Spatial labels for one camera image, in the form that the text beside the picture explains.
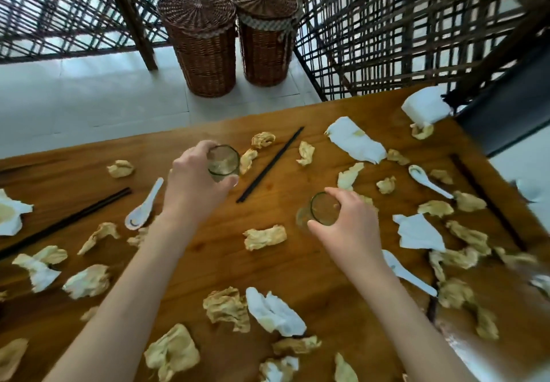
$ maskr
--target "wooden table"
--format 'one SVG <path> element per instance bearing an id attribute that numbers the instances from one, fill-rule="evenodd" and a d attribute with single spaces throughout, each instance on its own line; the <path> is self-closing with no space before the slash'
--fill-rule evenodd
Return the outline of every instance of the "wooden table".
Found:
<path id="1" fill-rule="evenodd" d="M 11 260 L 0 267 L 0 291 L 9 290 L 2 305 L 0 345 L 14 338 L 30 339 L 30 346 L 13 378 L 39 381 L 82 329 L 79 317 L 102 297 L 72 301 L 61 290 L 67 278 L 89 265 L 109 265 L 116 279 L 131 260 L 135 248 L 125 240 L 134 233 L 123 227 L 126 214 L 141 203 L 159 176 L 166 177 L 172 161 L 201 139 L 229 143 L 239 152 L 249 148 L 252 135 L 271 131 L 276 143 L 261 150 L 249 173 L 212 217 L 200 228 L 180 261 L 164 296 L 150 340 L 158 339 L 175 323 L 185 324 L 199 350 L 202 361 L 194 369 L 177 374 L 174 381 L 254 381 L 261 361 L 272 355 L 270 335 L 252 319 L 248 334 L 233 333 L 228 323 L 212 325 L 202 307 L 210 291 L 234 286 L 244 293 L 255 286 L 262 293 L 273 291 L 307 324 L 307 335 L 317 335 L 323 346 L 300 358 L 301 370 L 296 381 L 331 381 L 333 358 L 341 352 L 361 381 L 398 381 L 402 365 L 369 307 L 354 287 L 333 264 L 321 244 L 294 224 L 296 211 L 315 192 L 335 186 L 337 174 L 354 161 L 331 143 L 323 132 L 341 115 L 350 116 L 374 140 L 386 149 L 398 149 L 425 170 L 446 169 L 455 186 L 475 193 L 472 184 L 457 168 L 451 155 L 464 163 L 482 191 L 494 203 L 492 210 L 460 212 L 453 216 L 461 224 L 490 235 L 490 243 L 511 252 L 518 244 L 550 260 L 548 236 L 526 205 L 482 156 L 461 128 L 451 119 L 436 124 L 434 135 L 418 141 L 410 135 L 408 117 L 400 110 L 405 98 L 416 88 L 401 89 L 364 97 L 320 103 L 236 120 L 205 124 L 171 132 L 134 136 L 109 142 L 93 143 L 69 149 L 53 150 L 0 161 L 0 187 L 8 195 L 34 204 L 35 211 L 25 215 L 23 230 L 17 237 L 0 238 L 0 247 L 9 246 L 54 221 L 65 217 L 123 187 L 134 193 L 94 213 L 25 252 L 34 254 L 42 247 L 56 244 L 69 252 L 59 265 L 62 274 L 44 292 L 33 294 L 27 273 L 12 266 Z M 244 204 L 235 200 L 256 177 L 299 126 L 306 126 L 273 170 Z M 315 146 L 313 164 L 301 167 L 300 140 Z M 106 166 L 116 159 L 134 163 L 134 175 L 113 179 Z M 385 177 L 397 178 L 396 191 L 381 195 L 375 183 Z M 379 165 L 365 163 L 354 188 L 372 197 L 380 209 L 383 246 L 393 252 L 412 273 L 426 282 L 433 281 L 432 270 L 422 250 L 399 247 L 397 224 L 392 214 L 412 215 L 416 207 L 438 194 L 414 182 L 405 167 L 387 160 Z M 162 198 L 155 204 L 161 210 Z M 429 219 L 443 234 L 447 247 L 463 244 L 452 237 L 439 220 Z M 76 253 L 88 236 L 103 221 L 119 225 L 121 240 L 100 241 L 84 256 Z M 278 246 L 247 252 L 242 232 L 283 224 L 288 240 Z M 510 271 L 494 259 L 484 259 L 469 271 L 451 270 L 476 291 L 479 302 L 498 316 L 500 341 L 479 339 L 473 318 L 464 311 L 438 309 L 436 325 L 468 366 L 482 381 L 531 380 L 536 372 L 550 365 L 550 301 L 527 284 L 534 271 L 544 266 L 522 267 Z M 429 297 L 403 282 L 419 307 L 426 309 Z M 138 381 L 152 375 L 141 363 Z"/>

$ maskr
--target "clear glass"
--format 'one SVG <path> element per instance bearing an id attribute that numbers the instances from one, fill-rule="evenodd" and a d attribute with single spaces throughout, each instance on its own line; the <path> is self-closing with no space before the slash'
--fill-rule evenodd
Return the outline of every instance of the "clear glass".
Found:
<path id="1" fill-rule="evenodd" d="M 340 202 L 326 192 L 319 192 L 311 198 L 306 206 L 296 213 L 296 224 L 303 230 L 308 230 L 307 222 L 315 220 L 322 225 L 331 226 L 340 214 Z"/>
<path id="2" fill-rule="evenodd" d="M 216 182 L 226 176 L 239 174 L 239 153 L 228 144 L 210 149 L 206 158 L 208 159 L 208 172 Z"/>

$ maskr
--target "spoon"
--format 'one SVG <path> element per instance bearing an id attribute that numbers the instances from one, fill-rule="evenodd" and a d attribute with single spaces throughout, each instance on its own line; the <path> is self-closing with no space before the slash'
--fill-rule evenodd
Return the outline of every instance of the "spoon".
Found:
<path id="1" fill-rule="evenodd" d="M 396 276 L 403 278 L 405 281 L 409 281 L 413 285 L 422 289 L 428 295 L 431 295 L 433 297 L 437 296 L 437 291 L 433 286 L 428 285 L 426 282 L 420 280 L 419 278 L 414 276 L 412 273 L 410 273 L 407 269 L 405 269 L 403 265 L 399 263 L 397 258 L 393 255 L 393 253 L 388 252 L 387 250 L 382 250 L 382 254 L 384 255 L 384 260 L 386 261 L 388 266 L 393 270 L 393 273 L 395 273 Z"/>
<path id="2" fill-rule="evenodd" d="M 126 216 L 124 225 L 128 230 L 137 230 L 145 224 L 153 209 L 153 201 L 155 201 L 158 190 L 161 189 L 163 183 L 164 179 L 158 178 L 151 192 L 149 192 L 149 195 L 145 198 L 145 201 L 143 201 L 141 205 L 135 207 L 134 210 Z"/>
<path id="3" fill-rule="evenodd" d="M 443 195 L 445 198 L 449 198 L 449 199 L 454 198 L 452 194 L 445 191 L 444 189 L 441 189 L 436 184 L 433 184 L 432 182 L 430 182 L 430 180 L 428 179 L 428 175 L 426 175 L 426 172 L 420 166 L 412 164 L 411 166 L 409 166 L 409 173 L 412 176 L 412 178 L 419 184 L 422 184 L 425 187 L 431 188 L 435 192 L 438 192 L 441 195 Z"/>

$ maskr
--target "brown wicker basket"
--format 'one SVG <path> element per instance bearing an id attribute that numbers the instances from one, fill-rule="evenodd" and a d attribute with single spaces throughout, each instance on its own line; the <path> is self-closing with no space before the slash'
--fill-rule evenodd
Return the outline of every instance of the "brown wicker basket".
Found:
<path id="1" fill-rule="evenodd" d="M 231 0 L 237 6 L 246 79 L 271 87 L 286 78 L 302 16 L 300 0 Z"/>
<path id="2" fill-rule="evenodd" d="M 158 12 L 192 93 L 235 86 L 235 6 L 230 0 L 160 0 Z"/>

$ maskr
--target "tiled floor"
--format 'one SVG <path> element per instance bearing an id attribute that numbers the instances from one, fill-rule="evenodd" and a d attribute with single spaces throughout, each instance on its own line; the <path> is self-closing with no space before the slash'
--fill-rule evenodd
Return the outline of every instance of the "tiled floor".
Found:
<path id="1" fill-rule="evenodd" d="M 237 85 L 205 99 L 171 47 L 155 57 L 157 73 L 137 52 L 0 66 L 0 158 L 320 102 L 296 59 L 284 82 L 255 87 L 237 49 Z"/>

